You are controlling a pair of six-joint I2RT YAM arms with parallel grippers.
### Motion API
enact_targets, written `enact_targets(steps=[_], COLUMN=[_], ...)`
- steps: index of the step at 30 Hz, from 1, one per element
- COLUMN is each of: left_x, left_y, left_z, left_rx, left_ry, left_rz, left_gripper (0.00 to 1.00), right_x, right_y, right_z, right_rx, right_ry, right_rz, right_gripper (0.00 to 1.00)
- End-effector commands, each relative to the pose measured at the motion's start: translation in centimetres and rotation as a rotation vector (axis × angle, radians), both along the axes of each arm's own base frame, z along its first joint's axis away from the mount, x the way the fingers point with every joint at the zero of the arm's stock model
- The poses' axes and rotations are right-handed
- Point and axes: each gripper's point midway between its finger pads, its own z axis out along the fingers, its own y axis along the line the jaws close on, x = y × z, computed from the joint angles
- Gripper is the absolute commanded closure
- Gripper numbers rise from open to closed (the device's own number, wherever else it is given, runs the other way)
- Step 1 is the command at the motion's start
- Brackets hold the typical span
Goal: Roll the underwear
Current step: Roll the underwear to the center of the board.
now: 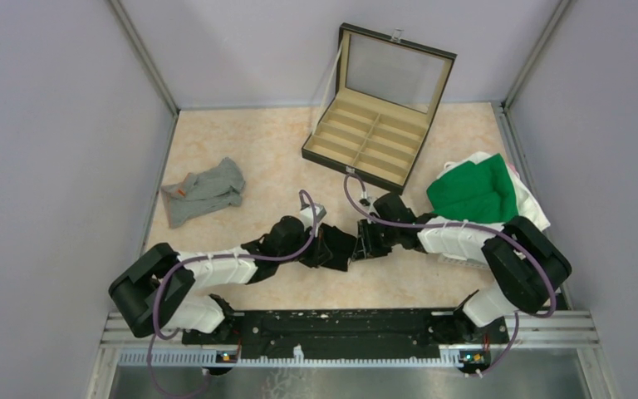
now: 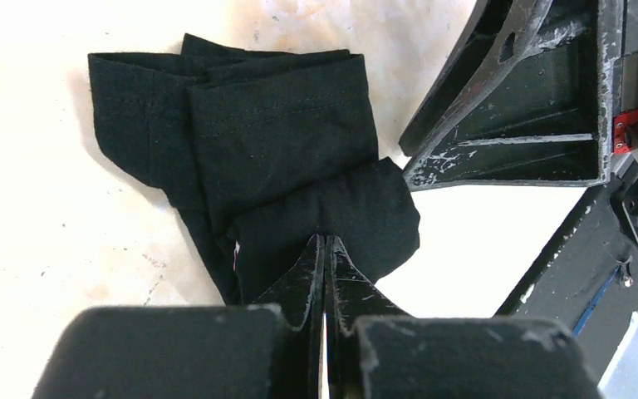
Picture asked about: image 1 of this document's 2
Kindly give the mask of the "grey striped underwear orange trim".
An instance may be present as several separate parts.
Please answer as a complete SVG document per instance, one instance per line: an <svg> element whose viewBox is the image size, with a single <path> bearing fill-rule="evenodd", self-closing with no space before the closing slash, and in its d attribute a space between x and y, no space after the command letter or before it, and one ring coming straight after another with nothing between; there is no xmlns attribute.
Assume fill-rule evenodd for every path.
<svg viewBox="0 0 638 399"><path fill-rule="evenodd" d="M159 192L169 227L177 229L190 219L240 206L245 185L242 171L228 157L209 170L188 173L179 183L162 185Z"/></svg>

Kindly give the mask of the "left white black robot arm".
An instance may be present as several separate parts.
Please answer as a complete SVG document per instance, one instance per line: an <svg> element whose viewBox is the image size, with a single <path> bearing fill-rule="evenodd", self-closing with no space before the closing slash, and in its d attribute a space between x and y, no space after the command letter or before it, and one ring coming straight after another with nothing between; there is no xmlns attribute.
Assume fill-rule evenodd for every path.
<svg viewBox="0 0 638 399"><path fill-rule="evenodd" d="M329 239L341 233L329 224L312 227L284 216L269 233L230 250L185 253L159 243L117 277L108 294L134 337L170 340L181 330L196 330L223 343L233 333L232 311L224 301L212 295L198 298L198 293L260 283L286 263L324 266L336 255Z"/></svg>

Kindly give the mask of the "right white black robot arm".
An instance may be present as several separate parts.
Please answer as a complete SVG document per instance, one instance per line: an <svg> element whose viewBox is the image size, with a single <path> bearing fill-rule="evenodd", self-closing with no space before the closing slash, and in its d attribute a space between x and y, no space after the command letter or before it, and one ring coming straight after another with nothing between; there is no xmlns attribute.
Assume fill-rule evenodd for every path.
<svg viewBox="0 0 638 399"><path fill-rule="evenodd" d="M569 278L572 266L528 218L478 224L436 214L416 217L401 197L366 193L356 202L359 222L355 260L386 256L396 245L423 254L463 260L488 269L495 281L468 296L455 311L454 332L477 342L498 318L515 312L534 314Z"/></svg>

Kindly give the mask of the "black underwear with beige waistband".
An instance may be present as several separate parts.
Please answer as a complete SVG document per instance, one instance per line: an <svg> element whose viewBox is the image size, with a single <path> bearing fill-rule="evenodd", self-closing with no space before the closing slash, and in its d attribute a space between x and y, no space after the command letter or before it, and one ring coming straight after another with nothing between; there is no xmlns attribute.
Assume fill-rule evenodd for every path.
<svg viewBox="0 0 638 399"><path fill-rule="evenodd" d="M347 272L356 246L356 236L329 224L322 224L318 233L318 266Z"/></svg>

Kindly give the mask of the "black leather compartment box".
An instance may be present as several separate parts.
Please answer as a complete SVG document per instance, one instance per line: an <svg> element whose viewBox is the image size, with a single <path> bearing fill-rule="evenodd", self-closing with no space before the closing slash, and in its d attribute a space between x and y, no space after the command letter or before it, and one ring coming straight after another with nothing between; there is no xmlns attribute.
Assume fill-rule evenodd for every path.
<svg viewBox="0 0 638 399"><path fill-rule="evenodd" d="M347 22L305 160L402 194L434 123L457 56Z"/></svg>

